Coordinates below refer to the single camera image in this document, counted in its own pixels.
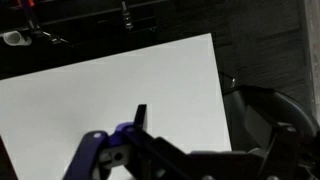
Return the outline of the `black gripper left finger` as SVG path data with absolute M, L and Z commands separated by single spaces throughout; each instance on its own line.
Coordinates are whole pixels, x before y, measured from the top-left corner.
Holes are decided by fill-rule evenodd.
M 147 105 L 140 104 L 137 108 L 134 118 L 134 126 L 140 129 L 145 129 L 147 126 Z

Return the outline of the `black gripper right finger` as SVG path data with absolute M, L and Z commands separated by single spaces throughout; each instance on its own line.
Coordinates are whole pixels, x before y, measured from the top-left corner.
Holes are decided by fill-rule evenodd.
M 298 164 L 300 132 L 293 126 L 278 126 L 259 171 L 259 180 L 294 180 Z

